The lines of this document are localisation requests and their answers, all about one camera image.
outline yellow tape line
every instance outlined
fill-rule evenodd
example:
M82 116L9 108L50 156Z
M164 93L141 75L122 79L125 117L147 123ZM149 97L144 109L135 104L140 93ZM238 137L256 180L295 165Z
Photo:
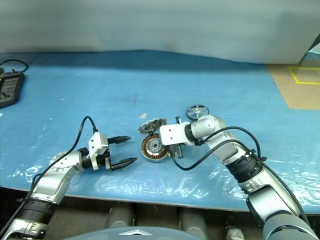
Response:
M297 78L297 76L295 75L295 73L292 69L315 70L320 75L320 68L319 67L288 66L288 70L291 73L296 84L320 85L320 82L315 82L315 81L299 81L299 79Z

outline metal gear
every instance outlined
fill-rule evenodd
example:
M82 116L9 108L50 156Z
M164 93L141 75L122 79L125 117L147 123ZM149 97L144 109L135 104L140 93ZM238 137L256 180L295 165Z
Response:
M168 147L161 144L160 136L155 133L141 141L141 153L149 161L158 163L167 156Z
M165 118L154 118L152 120L149 120L142 124L139 127L139 133L141 134L153 134L155 131L157 131L162 125L167 124L167 119Z

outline copper coil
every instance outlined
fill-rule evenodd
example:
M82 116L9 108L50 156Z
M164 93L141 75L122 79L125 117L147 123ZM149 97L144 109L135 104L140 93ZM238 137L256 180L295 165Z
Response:
M158 134L148 135L141 142L141 152L151 160L161 160L168 153L168 147L161 144L161 139Z

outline blue surface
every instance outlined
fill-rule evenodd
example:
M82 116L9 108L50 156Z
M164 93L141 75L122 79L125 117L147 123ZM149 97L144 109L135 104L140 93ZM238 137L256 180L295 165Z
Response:
M320 111L288 109L265 65L156 51L2 54L0 61L8 58L31 64L19 102L0 110L2 187L28 189L52 156L72 146L82 118L90 115L108 137L132 137L111 145L114 162L138 160L114 172L78 174L68 194L247 210L245 195L213 156L185 172L169 158L157 164L140 153L142 123L165 117L173 124L176 116L186 121L186 108L200 103L227 125L250 130L306 212L320 213ZM139 118L143 113L146 119ZM88 146L91 134L88 124L79 148ZM183 151L181 164L188 166L208 147Z

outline black electronic device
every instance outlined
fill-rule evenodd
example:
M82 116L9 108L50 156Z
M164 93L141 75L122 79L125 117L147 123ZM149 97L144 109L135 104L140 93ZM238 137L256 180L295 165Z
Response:
M21 71L5 72L0 82L0 108L15 104L24 81Z

